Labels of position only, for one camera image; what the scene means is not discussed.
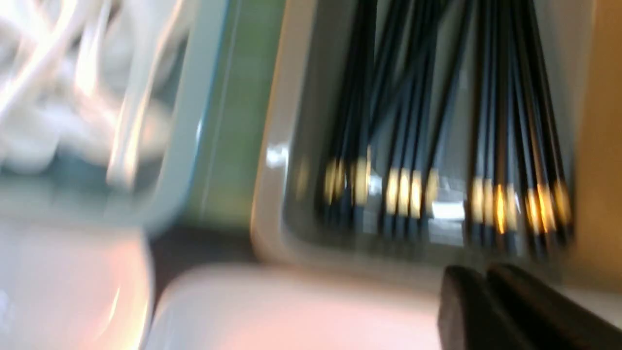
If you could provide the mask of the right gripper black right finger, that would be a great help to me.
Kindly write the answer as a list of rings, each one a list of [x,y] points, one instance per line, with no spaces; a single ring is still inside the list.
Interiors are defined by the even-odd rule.
[[[539,350],[619,350],[620,328],[513,264],[492,264],[486,280]]]

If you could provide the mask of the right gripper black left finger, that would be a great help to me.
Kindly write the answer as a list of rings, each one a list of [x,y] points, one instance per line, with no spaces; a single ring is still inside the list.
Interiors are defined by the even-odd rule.
[[[437,317],[443,350],[533,350],[484,277],[471,268],[444,270]]]

